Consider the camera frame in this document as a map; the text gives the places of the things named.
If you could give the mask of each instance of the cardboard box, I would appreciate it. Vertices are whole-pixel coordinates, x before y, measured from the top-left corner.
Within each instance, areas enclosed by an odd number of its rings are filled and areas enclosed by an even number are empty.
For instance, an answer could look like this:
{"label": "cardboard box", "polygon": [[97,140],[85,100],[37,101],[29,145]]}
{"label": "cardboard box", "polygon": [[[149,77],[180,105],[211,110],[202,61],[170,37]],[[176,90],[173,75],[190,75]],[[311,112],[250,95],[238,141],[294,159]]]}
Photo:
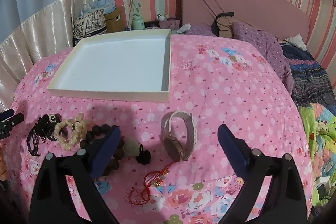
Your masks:
{"label": "cardboard box", "polygon": [[125,29],[124,22],[121,18],[122,7],[117,7],[114,12],[105,15],[107,32],[122,32]]}
{"label": "cardboard box", "polygon": [[171,30],[140,30],[83,38],[63,61],[52,95],[168,102]]}

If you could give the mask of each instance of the metal screw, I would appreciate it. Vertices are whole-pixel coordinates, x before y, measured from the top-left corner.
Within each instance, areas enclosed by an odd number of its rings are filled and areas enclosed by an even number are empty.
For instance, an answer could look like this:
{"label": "metal screw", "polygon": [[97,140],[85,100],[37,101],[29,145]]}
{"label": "metal screw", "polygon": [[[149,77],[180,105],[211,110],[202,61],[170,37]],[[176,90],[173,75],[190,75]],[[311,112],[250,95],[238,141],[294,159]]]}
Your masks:
{"label": "metal screw", "polygon": [[292,160],[293,157],[290,154],[285,154],[285,159],[286,160]]}
{"label": "metal screw", "polygon": [[86,150],[85,150],[85,149],[79,149],[79,150],[77,151],[77,155],[78,155],[78,156],[83,156],[85,153],[86,153]]}
{"label": "metal screw", "polygon": [[51,160],[51,159],[53,158],[53,156],[54,156],[53,153],[48,153],[48,154],[46,154],[45,158],[46,158],[47,160]]}
{"label": "metal screw", "polygon": [[252,150],[252,154],[258,157],[258,156],[261,155],[261,151],[259,149],[255,148],[255,149]]}

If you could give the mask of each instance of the blue gripper pad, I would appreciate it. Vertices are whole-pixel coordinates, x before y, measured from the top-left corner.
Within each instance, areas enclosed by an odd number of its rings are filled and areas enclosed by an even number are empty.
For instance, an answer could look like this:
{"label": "blue gripper pad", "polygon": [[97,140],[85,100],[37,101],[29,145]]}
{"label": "blue gripper pad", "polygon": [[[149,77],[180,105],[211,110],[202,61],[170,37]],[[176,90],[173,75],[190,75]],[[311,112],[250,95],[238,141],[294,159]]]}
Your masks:
{"label": "blue gripper pad", "polygon": [[218,128],[217,137],[236,175],[246,180],[248,177],[247,165],[251,149],[244,140],[237,139],[225,124]]}
{"label": "blue gripper pad", "polygon": [[13,116],[14,115],[14,109],[9,109],[9,110],[6,110],[4,112],[1,112],[0,113],[0,122],[1,121],[4,121],[6,119],[8,119],[9,117]]}
{"label": "blue gripper pad", "polygon": [[107,164],[118,147],[120,141],[119,127],[112,126],[102,139],[96,139],[89,146],[90,178],[102,176]]}

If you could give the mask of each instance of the green cartoon blanket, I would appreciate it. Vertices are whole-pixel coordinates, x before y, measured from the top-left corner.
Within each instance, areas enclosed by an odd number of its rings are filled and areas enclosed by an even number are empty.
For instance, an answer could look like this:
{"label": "green cartoon blanket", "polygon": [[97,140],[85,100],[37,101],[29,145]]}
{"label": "green cartoon blanket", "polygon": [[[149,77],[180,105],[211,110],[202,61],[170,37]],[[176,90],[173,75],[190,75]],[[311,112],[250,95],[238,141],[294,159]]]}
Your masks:
{"label": "green cartoon blanket", "polygon": [[[307,136],[310,159],[315,179],[330,177],[336,181],[336,118],[320,104],[299,107],[304,130]],[[328,200],[319,200],[314,189],[313,205],[320,206]]]}

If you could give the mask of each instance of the watch face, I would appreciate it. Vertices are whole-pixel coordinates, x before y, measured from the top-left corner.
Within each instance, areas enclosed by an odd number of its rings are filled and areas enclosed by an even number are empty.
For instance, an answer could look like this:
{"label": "watch face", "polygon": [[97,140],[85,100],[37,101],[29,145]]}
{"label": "watch face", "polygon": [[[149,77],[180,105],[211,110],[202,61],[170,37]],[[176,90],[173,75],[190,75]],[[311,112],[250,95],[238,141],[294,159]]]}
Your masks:
{"label": "watch face", "polygon": [[180,151],[177,148],[177,146],[175,145],[175,142],[172,141],[170,138],[164,138],[163,140],[163,145],[165,146],[165,149],[169,155],[169,157],[173,160],[173,161],[181,161],[181,155],[180,155]]}

